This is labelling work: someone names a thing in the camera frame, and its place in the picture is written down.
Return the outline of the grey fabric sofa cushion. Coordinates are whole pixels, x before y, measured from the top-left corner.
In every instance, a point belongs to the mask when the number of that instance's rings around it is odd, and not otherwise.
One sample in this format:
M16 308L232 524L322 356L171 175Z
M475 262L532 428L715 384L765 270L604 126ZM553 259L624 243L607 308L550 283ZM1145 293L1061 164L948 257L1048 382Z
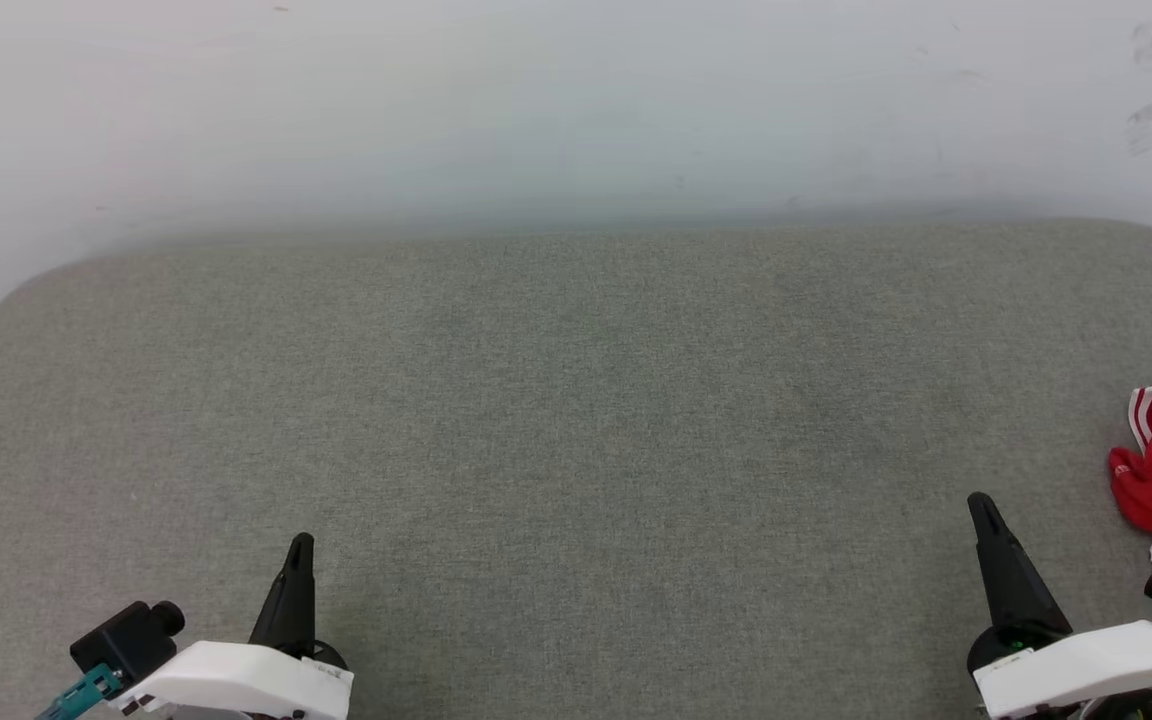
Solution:
M0 720L128 602L244 641L294 535L349 720L975 720L995 498L1152 617L1112 222L200 247L0 304Z

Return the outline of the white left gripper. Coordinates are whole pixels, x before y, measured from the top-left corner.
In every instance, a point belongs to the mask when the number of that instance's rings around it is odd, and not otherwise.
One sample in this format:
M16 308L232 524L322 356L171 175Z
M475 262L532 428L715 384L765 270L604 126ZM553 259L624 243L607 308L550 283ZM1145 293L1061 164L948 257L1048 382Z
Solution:
M314 652L314 537L298 533L262 602L250 644L195 642L106 705L120 711L172 706L273 720L347 720L353 670L280 652Z

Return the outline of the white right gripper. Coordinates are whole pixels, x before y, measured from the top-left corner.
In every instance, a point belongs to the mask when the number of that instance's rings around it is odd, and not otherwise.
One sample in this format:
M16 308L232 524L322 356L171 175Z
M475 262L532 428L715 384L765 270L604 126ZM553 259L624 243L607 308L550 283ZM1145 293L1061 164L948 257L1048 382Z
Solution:
M1020 539L987 493L970 493L975 555L993 626L1037 626L1049 635L1073 628ZM1111 694L1152 687L1152 623L1147 620L1070 635L1024 650L972 673L991 720L1015 720Z

